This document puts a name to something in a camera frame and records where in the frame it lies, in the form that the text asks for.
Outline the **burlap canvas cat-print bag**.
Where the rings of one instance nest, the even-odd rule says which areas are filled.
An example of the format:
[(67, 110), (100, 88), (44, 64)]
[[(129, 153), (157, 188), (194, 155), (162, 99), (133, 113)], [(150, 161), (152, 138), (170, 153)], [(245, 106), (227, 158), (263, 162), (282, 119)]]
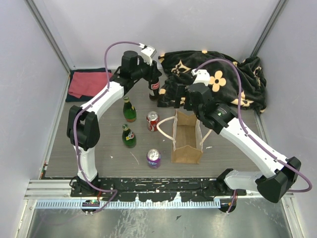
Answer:
[[(161, 125), (169, 120), (173, 121), (172, 135), (161, 129)], [(172, 163), (199, 164), (203, 155), (204, 141), (211, 134), (210, 129), (204, 136), (200, 128), (200, 121), (194, 114), (187, 115), (179, 110), (175, 115), (158, 122), (157, 130), (172, 141)]]

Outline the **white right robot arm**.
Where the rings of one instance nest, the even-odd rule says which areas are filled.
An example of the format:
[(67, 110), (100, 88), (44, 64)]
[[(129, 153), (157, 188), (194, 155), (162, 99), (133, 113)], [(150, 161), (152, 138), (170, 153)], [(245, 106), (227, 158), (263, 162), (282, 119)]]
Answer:
[(259, 168), (257, 172), (227, 169), (217, 183), (222, 195), (233, 190), (258, 191), (266, 200), (277, 203), (296, 182), (301, 162), (276, 152), (242, 121), (228, 105), (216, 102), (211, 89), (203, 83), (178, 84), (174, 107), (179, 108), (184, 98), (184, 109), (193, 111), (196, 118), (216, 134), (232, 142)]

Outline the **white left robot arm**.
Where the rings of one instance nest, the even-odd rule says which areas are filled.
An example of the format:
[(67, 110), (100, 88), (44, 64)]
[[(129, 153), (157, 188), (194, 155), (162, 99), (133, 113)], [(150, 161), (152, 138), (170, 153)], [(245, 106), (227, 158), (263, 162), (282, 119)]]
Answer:
[(148, 82), (149, 98), (159, 96), (157, 62), (153, 59), (156, 50), (147, 46), (140, 53), (125, 51), (120, 67), (114, 72), (106, 86), (90, 101), (82, 106), (72, 106), (69, 110), (66, 135), (77, 155), (78, 177), (84, 180), (81, 190), (87, 196), (99, 192), (99, 184), (94, 181), (98, 172), (95, 165), (95, 146), (100, 138), (99, 119), (115, 103), (123, 98), (140, 80)]

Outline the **glass cola bottle red cap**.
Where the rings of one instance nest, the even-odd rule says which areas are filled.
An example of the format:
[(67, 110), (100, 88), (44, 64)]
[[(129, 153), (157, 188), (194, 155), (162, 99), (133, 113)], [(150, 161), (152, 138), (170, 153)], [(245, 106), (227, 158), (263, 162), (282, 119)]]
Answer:
[(159, 78), (155, 78), (149, 81), (149, 98), (152, 101), (155, 101), (159, 97)]

